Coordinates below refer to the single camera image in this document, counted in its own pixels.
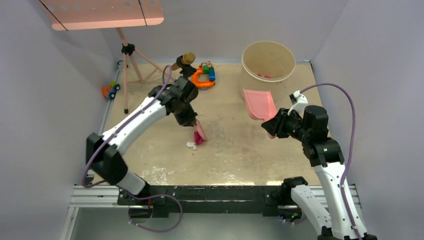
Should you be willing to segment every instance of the white wall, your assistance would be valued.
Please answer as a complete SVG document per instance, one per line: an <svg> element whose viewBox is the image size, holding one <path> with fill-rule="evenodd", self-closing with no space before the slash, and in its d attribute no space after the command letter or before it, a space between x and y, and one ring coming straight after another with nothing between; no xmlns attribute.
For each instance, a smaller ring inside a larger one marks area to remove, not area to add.
<svg viewBox="0 0 424 240"><path fill-rule="evenodd" d="M35 0L0 3L0 235L57 240L116 60L99 30L57 32Z"/></svg>
<svg viewBox="0 0 424 240"><path fill-rule="evenodd" d="M161 24L124 28L124 32L130 43L158 62L171 62L192 51L199 60L239 63L243 50L261 40L286 45L301 62L317 56L346 2L161 0ZM102 32L113 55L122 59L116 31Z"/></svg>
<svg viewBox="0 0 424 240"><path fill-rule="evenodd" d="M424 1L350 0L313 61L318 82L356 107L349 181L378 239L423 239ZM331 135L348 155L351 110L321 87Z"/></svg>

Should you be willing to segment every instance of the pink music stand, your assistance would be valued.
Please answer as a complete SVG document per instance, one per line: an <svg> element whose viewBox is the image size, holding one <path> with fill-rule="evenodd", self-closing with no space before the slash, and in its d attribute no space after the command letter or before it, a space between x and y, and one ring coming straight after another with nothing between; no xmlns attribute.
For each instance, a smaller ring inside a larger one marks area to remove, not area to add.
<svg viewBox="0 0 424 240"><path fill-rule="evenodd" d="M152 26L164 21L160 0L38 0L48 13L52 28L57 31L116 28L122 41L124 112L128 113L127 84L142 83L157 70L163 69L139 51L125 38L123 27ZM133 52L152 64L155 69L144 80L137 67ZM138 81L127 82L128 58Z"/></svg>

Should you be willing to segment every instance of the orange ring toy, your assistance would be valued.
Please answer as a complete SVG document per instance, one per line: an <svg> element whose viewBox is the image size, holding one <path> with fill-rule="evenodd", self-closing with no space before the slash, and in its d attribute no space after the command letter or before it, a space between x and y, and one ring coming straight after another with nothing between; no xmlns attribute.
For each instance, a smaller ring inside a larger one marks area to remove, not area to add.
<svg viewBox="0 0 424 240"><path fill-rule="evenodd" d="M202 68L198 68L196 70L196 72L191 75L191 81L193 82L193 84L198 88L198 89L205 89L205 88L210 88L213 87L215 82L214 81L199 81L199 75L203 74L203 69Z"/></svg>

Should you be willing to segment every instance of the music stand legs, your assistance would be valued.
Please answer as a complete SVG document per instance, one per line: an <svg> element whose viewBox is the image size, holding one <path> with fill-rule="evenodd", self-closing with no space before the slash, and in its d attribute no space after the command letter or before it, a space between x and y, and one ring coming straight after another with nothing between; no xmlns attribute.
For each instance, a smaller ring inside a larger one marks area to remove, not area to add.
<svg viewBox="0 0 424 240"><path fill-rule="evenodd" d="M144 53L142 53L140 50L138 50L133 44L128 43L127 39L125 38L124 32L120 27L116 28L116 31L118 32L118 35L122 41L122 57L123 57L123 93L124 93L124 109L123 112L125 114L128 114L128 90L127 90L127 84L130 83L142 83L143 81L146 81L149 79L157 70L160 72L163 72L164 69L158 66L156 63L154 63L150 58L148 58ZM148 61L151 65L153 65L154 70L143 80L142 74L140 73L139 67L137 66L136 59L133 55L133 52L140 55L142 58L144 58L146 61ZM128 58L132 63L132 66L134 67L135 73L137 74L138 81L127 81L127 65L128 65Z"/></svg>

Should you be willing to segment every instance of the pink toy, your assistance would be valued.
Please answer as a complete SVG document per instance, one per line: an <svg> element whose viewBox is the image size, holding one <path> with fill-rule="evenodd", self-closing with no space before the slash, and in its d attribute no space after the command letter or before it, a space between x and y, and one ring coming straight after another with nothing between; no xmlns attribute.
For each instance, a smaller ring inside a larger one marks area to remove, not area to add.
<svg viewBox="0 0 424 240"><path fill-rule="evenodd" d="M202 139L202 137L200 136L200 134L199 134L199 132L198 132L198 131L195 131L195 132L194 132L194 142L196 143L196 145L200 145L200 144L202 144L202 143L203 143L203 139Z"/></svg>
<svg viewBox="0 0 424 240"><path fill-rule="evenodd" d="M196 143L196 145L200 145L207 140L208 138L206 138L205 131L203 130L202 125L200 125L199 120L197 120L196 131L194 132L194 142Z"/></svg>
<svg viewBox="0 0 424 240"><path fill-rule="evenodd" d="M274 104L273 96L269 91L244 91L244 102L247 107L247 114L253 120L262 120L266 122L276 116L277 110Z"/></svg>

